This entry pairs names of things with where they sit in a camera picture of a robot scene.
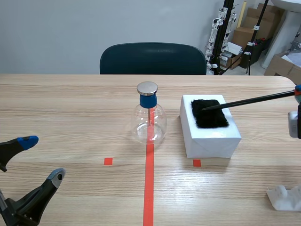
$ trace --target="cardboard box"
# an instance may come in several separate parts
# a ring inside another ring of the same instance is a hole
[[[259,9],[260,11],[262,11],[264,4],[263,3],[259,3],[257,9]],[[276,6],[272,6],[272,5],[267,5],[266,12],[271,12],[271,13],[279,13],[280,16],[282,17],[282,15],[284,14],[285,10]]]
[[[285,53],[274,55],[264,75],[276,75],[289,78],[295,84],[301,84],[301,67],[282,59]]]
[[[245,49],[248,42],[251,40],[254,30],[245,27],[239,27],[234,31],[233,39],[231,42],[241,46],[242,49]]]
[[[260,29],[256,34],[256,38],[271,38],[276,29],[278,24],[280,23],[281,16],[279,10],[274,10],[276,12],[268,12],[267,10],[264,12],[262,21],[260,23]],[[259,16],[261,14],[261,9],[255,8],[248,8],[248,12],[246,18],[243,22],[243,27],[246,28],[254,28],[257,24]]]
[[[222,95],[184,95],[181,100],[180,117],[187,158],[230,158],[241,140],[230,110],[222,110],[229,126],[202,129],[196,125],[192,113],[193,100],[218,100],[226,103]]]
[[[253,28],[257,24],[259,16],[261,14],[263,8],[263,4],[259,4],[257,9],[249,8],[247,12],[247,16],[243,23],[242,27],[237,28],[234,31],[233,42],[236,45],[245,49],[247,43],[252,39]],[[269,39],[275,34],[278,24],[281,21],[281,17],[284,13],[284,10],[278,8],[276,6],[268,5],[265,13],[263,15],[263,19],[260,24],[260,29],[256,34],[256,39],[266,38]]]
[[[239,58],[239,60],[231,67],[231,69],[236,68],[241,62],[240,56],[241,54],[237,56],[234,55],[233,57],[228,57],[227,61],[221,60],[221,69],[226,70],[234,61],[236,61]]]

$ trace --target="wooden table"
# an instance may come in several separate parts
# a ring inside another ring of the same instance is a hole
[[[40,225],[142,226],[145,145],[129,126],[136,85],[147,80],[158,84],[168,116],[155,150],[155,226],[301,224],[299,212],[275,211],[266,195],[267,187],[301,183],[301,141],[287,126],[294,97],[231,108],[242,140],[231,159],[202,159],[202,167],[186,158],[179,118],[184,94],[230,102],[294,88],[278,76],[0,75],[1,141],[40,138],[0,172],[4,195],[18,200],[64,167]]]

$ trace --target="black sponge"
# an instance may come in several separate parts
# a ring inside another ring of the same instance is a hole
[[[219,105],[217,100],[194,100],[191,102],[192,113],[199,128],[227,127],[229,123],[221,109],[202,111],[205,107]]]

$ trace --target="dark green chair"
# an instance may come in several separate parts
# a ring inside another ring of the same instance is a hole
[[[172,43],[129,43],[107,48],[100,74],[206,74],[204,54],[197,48]]]

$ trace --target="glass flask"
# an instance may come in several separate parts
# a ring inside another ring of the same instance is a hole
[[[134,138],[144,144],[160,144],[166,133],[167,118],[157,104],[158,85],[145,81],[137,86],[140,104],[134,109],[131,130]]]

